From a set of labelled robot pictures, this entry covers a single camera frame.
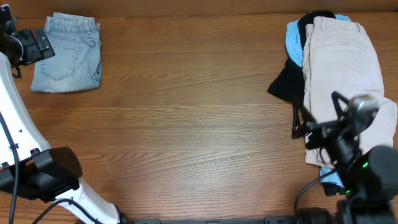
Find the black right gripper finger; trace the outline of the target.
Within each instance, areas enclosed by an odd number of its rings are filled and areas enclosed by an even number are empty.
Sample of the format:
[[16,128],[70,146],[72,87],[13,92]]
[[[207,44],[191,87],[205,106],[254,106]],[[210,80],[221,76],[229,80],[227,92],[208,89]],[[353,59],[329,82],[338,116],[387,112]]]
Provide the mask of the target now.
[[341,118],[344,115],[343,108],[340,105],[340,102],[343,102],[345,105],[349,104],[349,99],[345,98],[343,95],[334,91],[331,94],[331,98],[333,100],[333,105],[335,107],[335,111],[338,118]]
[[298,139],[312,132],[315,119],[304,105],[293,105],[292,139]]

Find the light blue denim shorts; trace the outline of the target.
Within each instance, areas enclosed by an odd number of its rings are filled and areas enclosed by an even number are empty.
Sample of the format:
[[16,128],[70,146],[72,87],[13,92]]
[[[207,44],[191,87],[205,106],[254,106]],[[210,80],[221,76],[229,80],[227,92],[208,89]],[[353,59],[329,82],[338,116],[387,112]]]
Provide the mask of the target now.
[[101,40],[95,18],[55,12],[44,31],[55,55],[35,63],[31,90],[66,93],[99,88]]

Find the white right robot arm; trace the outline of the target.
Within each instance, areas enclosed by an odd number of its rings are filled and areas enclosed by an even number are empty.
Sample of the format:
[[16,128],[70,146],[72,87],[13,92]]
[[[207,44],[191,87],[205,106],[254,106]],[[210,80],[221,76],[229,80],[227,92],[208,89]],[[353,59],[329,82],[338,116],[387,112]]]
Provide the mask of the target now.
[[379,103],[370,95],[348,100],[331,94],[337,119],[316,122],[304,105],[294,106],[292,138],[309,137],[308,149],[324,148],[346,189],[344,200],[331,215],[324,208],[298,208],[294,223],[395,223],[391,200],[397,195],[397,150],[376,146],[359,148],[359,135],[374,121]]

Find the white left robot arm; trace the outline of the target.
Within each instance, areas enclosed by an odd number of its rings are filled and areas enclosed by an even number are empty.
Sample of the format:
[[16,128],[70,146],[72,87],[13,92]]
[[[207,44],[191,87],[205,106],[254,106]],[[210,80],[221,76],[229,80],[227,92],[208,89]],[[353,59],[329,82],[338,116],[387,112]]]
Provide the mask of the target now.
[[54,55],[43,29],[17,30],[11,7],[1,6],[1,191],[12,196],[9,223],[14,222],[18,197],[50,204],[36,223],[57,205],[84,223],[129,223],[125,213],[86,183],[69,147],[50,146],[17,90],[21,66]]

